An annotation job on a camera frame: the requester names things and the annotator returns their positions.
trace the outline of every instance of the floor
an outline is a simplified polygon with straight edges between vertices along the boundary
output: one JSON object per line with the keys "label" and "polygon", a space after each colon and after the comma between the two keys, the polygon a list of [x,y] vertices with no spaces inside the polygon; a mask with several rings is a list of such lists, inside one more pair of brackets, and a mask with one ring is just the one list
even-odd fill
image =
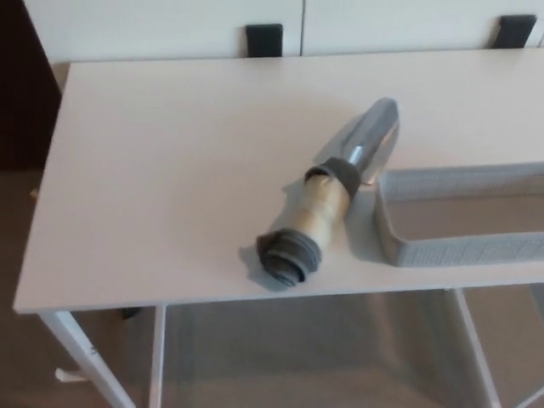
{"label": "floor", "polygon": [[[33,316],[11,305],[39,173],[0,174],[0,406],[107,406]],[[531,290],[467,291],[502,406],[544,387],[544,325]],[[480,407],[448,292],[313,297],[175,306],[167,313],[164,408]],[[153,310],[76,314],[135,401],[146,406]],[[529,408],[544,408],[544,398]]]}

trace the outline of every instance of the table leg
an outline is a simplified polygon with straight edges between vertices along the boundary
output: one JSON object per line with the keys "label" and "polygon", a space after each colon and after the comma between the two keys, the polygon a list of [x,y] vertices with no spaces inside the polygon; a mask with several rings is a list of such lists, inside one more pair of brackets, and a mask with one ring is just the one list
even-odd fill
{"label": "table leg", "polygon": [[528,399],[518,404],[516,408],[528,408],[533,402],[544,396],[544,387],[532,394]]}
{"label": "table leg", "polygon": [[493,377],[491,376],[490,368],[487,365],[487,360],[485,359],[484,349],[479,341],[476,325],[474,324],[473,318],[470,314],[470,309],[468,308],[465,292],[462,288],[453,289],[453,297],[456,301],[462,324],[464,325],[467,333],[468,341],[473,352],[473,357],[479,371],[479,377],[486,394],[486,406],[491,408],[501,408],[501,401],[499,400],[495,384],[493,383]]}
{"label": "table leg", "polygon": [[135,407],[70,312],[44,312],[40,317],[112,406]]}
{"label": "table leg", "polygon": [[150,408],[162,405],[162,371],[164,366],[164,335],[167,306],[155,307],[155,330],[153,335],[153,362],[151,364]]}

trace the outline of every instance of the table top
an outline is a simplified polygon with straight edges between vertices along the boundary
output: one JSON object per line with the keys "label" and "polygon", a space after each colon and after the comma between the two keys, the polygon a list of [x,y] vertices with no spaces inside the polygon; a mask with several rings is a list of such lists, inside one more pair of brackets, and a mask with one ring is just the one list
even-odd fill
{"label": "table top", "polygon": [[389,168],[544,159],[544,50],[72,64],[20,312],[544,281],[544,263],[396,269],[362,190],[320,269],[282,290],[257,235],[371,104],[399,102]]}

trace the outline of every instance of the gray basket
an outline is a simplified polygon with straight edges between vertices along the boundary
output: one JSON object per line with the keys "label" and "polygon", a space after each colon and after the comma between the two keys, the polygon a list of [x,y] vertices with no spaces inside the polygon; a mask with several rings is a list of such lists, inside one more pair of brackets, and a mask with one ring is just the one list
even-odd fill
{"label": "gray basket", "polygon": [[396,266],[542,260],[544,163],[389,171],[375,218]]}

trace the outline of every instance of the beige tube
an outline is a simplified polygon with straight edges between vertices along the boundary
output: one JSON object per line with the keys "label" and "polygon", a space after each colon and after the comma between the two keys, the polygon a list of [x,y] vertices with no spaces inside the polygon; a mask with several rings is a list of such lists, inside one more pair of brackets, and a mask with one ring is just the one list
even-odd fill
{"label": "beige tube", "polygon": [[303,200],[289,227],[307,235],[324,252],[348,207],[349,194],[337,178],[313,176],[306,182]]}

